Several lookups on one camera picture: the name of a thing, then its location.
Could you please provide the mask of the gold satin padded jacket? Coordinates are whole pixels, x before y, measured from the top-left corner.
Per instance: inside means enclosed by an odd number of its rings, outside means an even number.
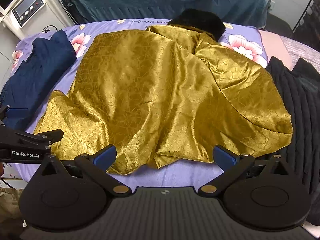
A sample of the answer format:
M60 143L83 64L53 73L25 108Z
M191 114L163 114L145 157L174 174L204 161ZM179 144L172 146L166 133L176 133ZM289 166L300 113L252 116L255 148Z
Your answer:
M215 14L187 10L167 25L96 36L35 132L63 130L52 145L62 160L114 145L108 172L121 175L211 163L216 145L255 157L289 145L291 116L271 75L221 45L225 29Z

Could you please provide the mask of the white appliance with control panel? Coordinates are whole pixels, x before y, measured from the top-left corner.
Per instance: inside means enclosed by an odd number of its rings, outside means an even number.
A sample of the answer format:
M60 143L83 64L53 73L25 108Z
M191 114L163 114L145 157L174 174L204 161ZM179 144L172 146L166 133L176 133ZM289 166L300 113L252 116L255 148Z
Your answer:
M75 25L62 0L1 0L1 24L19 40Z

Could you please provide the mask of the navy blue folded garment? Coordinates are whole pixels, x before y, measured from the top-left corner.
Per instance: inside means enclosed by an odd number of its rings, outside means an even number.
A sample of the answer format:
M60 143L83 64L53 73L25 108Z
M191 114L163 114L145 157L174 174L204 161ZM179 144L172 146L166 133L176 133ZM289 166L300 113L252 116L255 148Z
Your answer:
M25 130L61 76L75 63L76 53L64 30L50 39L36 38L29 57L1 91L1 106L10 106L3 123Z

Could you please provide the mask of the black quilted jacket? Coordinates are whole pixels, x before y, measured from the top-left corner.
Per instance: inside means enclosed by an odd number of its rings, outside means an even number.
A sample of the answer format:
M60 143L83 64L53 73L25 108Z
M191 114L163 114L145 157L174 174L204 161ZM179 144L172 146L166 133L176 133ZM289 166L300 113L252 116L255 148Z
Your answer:
M285 108L291 115L291 144L278 154L286 158L311 197L307 221L319 225L319 72L299 59L293 70L271 57L266 70L271 74Z

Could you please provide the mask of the purple floral bed sheet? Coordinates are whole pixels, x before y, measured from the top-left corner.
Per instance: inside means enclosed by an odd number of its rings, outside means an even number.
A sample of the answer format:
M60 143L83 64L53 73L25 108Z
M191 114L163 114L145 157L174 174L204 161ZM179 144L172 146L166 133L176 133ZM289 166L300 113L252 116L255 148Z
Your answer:
M60 90L63 93L69 91L80 61L97 35L130 29L145 30L151 25L166 25L167 22L168 20L164 19L141 18L137 20L125 19L95 22L65 28L65 33L74 46L77 59L55 85L55 90ZM241 55L253 59L263 67L266 67L268 57L259 30L255 27L246 27L233 23L225 23L225 26L226 31L223 37L220 38L220 43L235 49ZM14 48L10 50L14 65L12 70L7 71L6 78L9 79L20 64L28 58L33 49L33 40L38 37L50 39L52 34L53 32L51 31L38 33L16 42ZM37 164L4 164L5 181L14 188L23 189L38 167L39 165ZM211 180L221 173L221 168L215 164L181 160L159 170L143 166L130 175L116 175L115 178L127 183L131 189L135 189L138 186L194 186L199 188L205 181Z

